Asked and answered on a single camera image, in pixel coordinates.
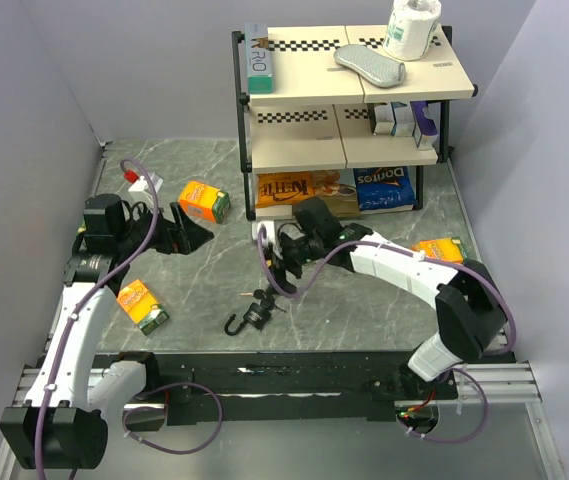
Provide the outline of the kettle chips bag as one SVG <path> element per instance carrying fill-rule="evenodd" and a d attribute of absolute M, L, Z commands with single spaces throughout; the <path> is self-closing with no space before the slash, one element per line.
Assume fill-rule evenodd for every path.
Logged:
<path fill-rule="evenodd" d="M 353 171 L 315 170 L 258 174 L 256 214 L 265 218 L 292 215 L 292 206 L 311 197 L 322 199 L 340 218 L 358 217 L 360 209 Z"/>

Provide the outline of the white toilet paper roll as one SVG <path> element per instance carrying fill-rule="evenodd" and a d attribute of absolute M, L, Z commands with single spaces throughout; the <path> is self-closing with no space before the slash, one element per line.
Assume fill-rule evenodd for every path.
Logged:
<path fill-rule="evenodd" d="M 396 60 L 422 59 L 440 23 L 441 9 L 438 0 L 394 1 L 383 50 Z"/>

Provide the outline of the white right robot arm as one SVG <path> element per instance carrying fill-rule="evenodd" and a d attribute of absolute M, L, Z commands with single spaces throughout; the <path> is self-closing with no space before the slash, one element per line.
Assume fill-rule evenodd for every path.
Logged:
<path fill-rule="evenodd" d="M 400 376 L 402 390 L 412 398 L 425 397 L 452 367 L 481 359 L 512 321 L 480 262 L 447 262 L 401 247 L 364 225 L 341 223 L 316 197 L 295 205 L 293 215 L 301 231 L 296 238 L 279 231 L 272 221 L 258 222 L 253 232 L 262 268 L 275 292 L 300 296 L 301 289 L 286 276 L 301 277 L 309 263 L 318 269 L 330 264 L 384 281 L 435 311 L 437 332 L 416 348 Z"/>

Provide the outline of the blue doritos bag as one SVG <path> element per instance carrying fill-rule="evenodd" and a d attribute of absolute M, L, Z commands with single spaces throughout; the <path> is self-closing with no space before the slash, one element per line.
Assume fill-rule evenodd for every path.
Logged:
<path fill-rule="evenodd" d="M 353 170 L 359 209 L 388 210 L 416 204 L 407 167 L 373 167 Z"/>

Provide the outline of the grey sponge pouch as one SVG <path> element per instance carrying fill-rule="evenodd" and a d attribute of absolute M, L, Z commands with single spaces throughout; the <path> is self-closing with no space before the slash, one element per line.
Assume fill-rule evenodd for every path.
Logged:
<path fill-rule="evenodd" d="M 393 88 L 406 79 L 405 64 L 381 55 L 364 45 L 345 45 L 338 48 L 333 58 L 338 65 L 360 75 L 379 88 Z"/>

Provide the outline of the teal rio box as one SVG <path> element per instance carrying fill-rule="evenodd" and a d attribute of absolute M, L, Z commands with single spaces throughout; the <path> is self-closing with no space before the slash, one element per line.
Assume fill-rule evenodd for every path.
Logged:
<path fill-rule="evenodd" d="M 246 23 L 244 36 L 248 93 L 271 94 L 275 85 L 268 27 L 262 23 Z"/>

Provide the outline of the orange green snack box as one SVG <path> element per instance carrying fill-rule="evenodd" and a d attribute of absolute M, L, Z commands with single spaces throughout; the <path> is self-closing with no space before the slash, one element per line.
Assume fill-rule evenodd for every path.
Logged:
<path fill-rule="evenodd" d="M 178 197 L 182 209 L 191 216 L 222 224 L 231 208 L 229 194 L 199 181 L 190 181 Z"/>

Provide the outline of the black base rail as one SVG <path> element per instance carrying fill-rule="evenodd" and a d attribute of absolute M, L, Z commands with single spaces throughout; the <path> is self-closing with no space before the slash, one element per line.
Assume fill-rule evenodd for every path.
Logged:
<path fill-rule="evenodd" d="M 402 404 L 458 397 L 453 375 L 410 375 L 407 351 L 158 353 L 154 387 L 170 385 L 171 426 L 200 422 L 364 418 L 394 421 Z"/>

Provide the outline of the black padlock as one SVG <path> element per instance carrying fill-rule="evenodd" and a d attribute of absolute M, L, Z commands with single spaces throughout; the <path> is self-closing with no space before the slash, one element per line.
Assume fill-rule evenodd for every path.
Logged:
<path fill-rule="evenodd" d="M 238 335 L 247 325 L 257 330 L 263 330 L 265 325 L 272 318 L 273 304 L 262 300 L 260 303 L 253 302 L 242 316 L 240 324 L 232 329 L 231 326 L 236 320 L 237 315 L 232 314 L 224 325 L 224 333 L 228 336 Z"/>

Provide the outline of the orange box by right arm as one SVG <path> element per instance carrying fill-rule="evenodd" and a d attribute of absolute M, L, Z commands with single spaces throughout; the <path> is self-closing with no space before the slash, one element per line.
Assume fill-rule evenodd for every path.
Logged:
<path fill-rule="evenodd" d="M 467 258 L 465 246 L 459 237 L 422 240 L 410 249 L 414 252 L 423 251 L 429 258 L 452 263 L 462 263 Z"/>

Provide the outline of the orange snack box front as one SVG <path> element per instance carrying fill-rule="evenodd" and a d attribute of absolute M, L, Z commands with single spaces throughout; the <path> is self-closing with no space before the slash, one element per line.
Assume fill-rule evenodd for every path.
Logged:
<path fill-rule="evenodd" d="M 145 336 L 149 336 L 170 319 L 159 300 L 139 279 L 120 290 L 117 302 Z"/>

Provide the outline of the purple white carton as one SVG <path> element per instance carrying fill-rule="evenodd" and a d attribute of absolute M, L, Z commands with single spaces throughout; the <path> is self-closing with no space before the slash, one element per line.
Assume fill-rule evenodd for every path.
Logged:
<path fill-rule="evenodd" d="M 433 148 L 439 136 L 439 131 L 431 115 L 426 101 L 412 101 L 411 108 L 414 116 L 413 138 L 418 150 L 425 151 Z"/>

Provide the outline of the white blue carton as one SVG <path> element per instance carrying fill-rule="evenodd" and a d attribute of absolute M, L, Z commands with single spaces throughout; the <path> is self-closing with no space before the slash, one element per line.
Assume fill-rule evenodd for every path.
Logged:
<path fill-rule="evenodd" d="M 412 137 L 415 129 L 415 118 L 411 105 L 403 102 L 392 102 L 391 106 L 394 117 L 392 135 L 394 137 Z"/>

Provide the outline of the white small carton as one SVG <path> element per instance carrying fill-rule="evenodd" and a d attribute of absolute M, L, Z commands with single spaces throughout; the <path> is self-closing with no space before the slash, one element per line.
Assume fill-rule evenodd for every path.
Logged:
<path fill-rule="evenodd" d="M 395 117 L 390 103 L 374 104 L 370 120 L 372 121 L 372 132 L 374 135 L 393 135 Z"/>

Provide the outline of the black key bunch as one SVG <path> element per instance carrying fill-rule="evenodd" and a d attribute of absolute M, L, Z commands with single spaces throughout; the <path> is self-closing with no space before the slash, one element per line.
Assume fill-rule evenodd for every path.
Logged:
<path fill-rule="evenodd" d="M 263 289 L 256 289 L 253 292 L 243 292 L 241 293 L 241 296 L 252 297 L 253 299 L 258 301 L 261 308 L 267 311 L 277 310 L 280 312 L 284 312 L 283 308 L 276 305 L 275 297 Z"/>

